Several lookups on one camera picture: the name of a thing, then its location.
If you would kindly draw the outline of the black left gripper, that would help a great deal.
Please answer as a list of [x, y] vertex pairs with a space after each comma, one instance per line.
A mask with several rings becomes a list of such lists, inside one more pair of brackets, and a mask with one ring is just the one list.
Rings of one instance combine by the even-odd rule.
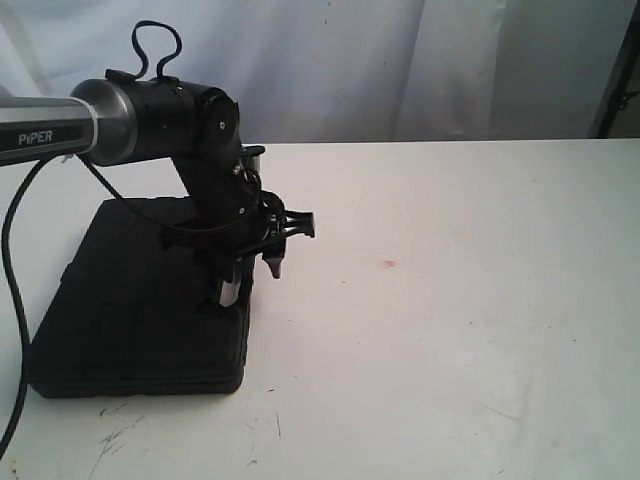
[[276, 232], [275, 215], [287, 210], [279, 199], [260, 199], [230, 220], [216, 225], [198, 213], [189, 199], [159, 201], [159, 242], [162, 248], [190, 250], [207, 268], [231, 268], [230, 280], [222, 280], [220, 306], [233, 305], [242, 282], [240, 260], [260, 255], [274, 279], [281, 278], [288, 238]]

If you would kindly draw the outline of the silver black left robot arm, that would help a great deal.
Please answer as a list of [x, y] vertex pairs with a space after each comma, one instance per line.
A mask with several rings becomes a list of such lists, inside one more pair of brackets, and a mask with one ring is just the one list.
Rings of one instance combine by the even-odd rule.
[[213, 275], [235, 279], [239, 261], [260, 255], [281, 276], [288, 213], [262, 187], [265, 149], [240, 139], [239, 105], [217, 87], [175, 77], [138, 80], [109, 70], [71, 96], [9, 97], [1, 102], [1, 163], [76, 155], [91, 170], [168, 158], [195, 216], [157, 220], [160, 244], [190, 249]]

